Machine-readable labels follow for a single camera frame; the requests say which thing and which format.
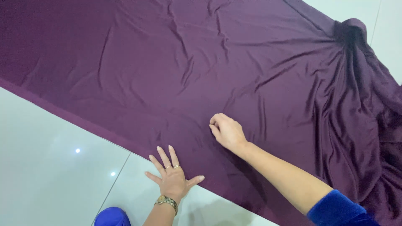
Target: blue velvet sleeve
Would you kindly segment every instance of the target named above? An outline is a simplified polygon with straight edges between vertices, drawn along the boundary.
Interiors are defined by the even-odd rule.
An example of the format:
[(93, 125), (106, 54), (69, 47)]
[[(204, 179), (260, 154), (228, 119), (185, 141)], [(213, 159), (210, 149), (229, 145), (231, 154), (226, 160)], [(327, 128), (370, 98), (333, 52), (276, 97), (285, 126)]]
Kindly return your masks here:
[(359, 204), (352, 202), (338, 190), (322, 198), (307, 213), (318, 226), (378, 225)]

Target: white tile floor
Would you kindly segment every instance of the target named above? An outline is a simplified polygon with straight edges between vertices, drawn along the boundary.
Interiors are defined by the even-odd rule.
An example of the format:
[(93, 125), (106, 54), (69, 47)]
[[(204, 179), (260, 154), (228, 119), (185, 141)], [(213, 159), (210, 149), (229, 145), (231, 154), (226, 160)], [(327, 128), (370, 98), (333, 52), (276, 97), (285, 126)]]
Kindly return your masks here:
[[(378, 58), (402, 83), (400, 0), (306, 2), (335, 20), (363, 21)], [(157, 173), (149, 161), (0, 88), (1, 226), (90, 226), (109, 206), (141, 225), (158, 196), (144, 171)], [(174, 225), (275, 224), (195, 187)]]

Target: right hand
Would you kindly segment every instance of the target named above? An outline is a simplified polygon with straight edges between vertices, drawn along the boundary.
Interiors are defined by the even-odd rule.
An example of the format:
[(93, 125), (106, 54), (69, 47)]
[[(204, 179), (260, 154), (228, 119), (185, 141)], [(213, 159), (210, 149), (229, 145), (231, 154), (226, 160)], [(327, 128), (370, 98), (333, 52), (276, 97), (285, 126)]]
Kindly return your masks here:
[(216, 141), (238, 156), (238, 150), (248, 143), (242, 126), (223, 113), (215, 114), (209, 121), (209, 127)]

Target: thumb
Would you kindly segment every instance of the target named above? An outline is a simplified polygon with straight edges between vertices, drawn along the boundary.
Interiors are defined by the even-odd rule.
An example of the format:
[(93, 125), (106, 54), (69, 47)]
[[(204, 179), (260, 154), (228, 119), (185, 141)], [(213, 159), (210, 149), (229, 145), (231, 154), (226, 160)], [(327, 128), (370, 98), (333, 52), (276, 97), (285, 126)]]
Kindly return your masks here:
[(204, 176), (196, 176), (193, 177), (191, 180), (187, 181), (187, 186), (190, 188), (192, 188), (194, 185), (197, 185), (198, 183), (200, 183), (201, 181), (203, 181), (205, 179)]
[(210, 124), (209, 128), (211, 129), (211, 132), (215, 136), (216, 139), (221, 138), (221, 132), (219, 131), (219, 129), (216, 126)]

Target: purple fabric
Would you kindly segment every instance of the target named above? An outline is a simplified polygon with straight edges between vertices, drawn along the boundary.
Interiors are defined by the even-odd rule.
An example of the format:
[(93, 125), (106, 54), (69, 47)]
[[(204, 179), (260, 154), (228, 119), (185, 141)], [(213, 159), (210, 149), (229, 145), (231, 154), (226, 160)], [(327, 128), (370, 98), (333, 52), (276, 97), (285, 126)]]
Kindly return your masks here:
[(301, 0), (13, 0), (0, 7), (0, 86), (280, 225), (310, 225), (222, 148), (223, 112), (264, 150), (382, 225), (402, 225), (401, 88), (359, 20)]

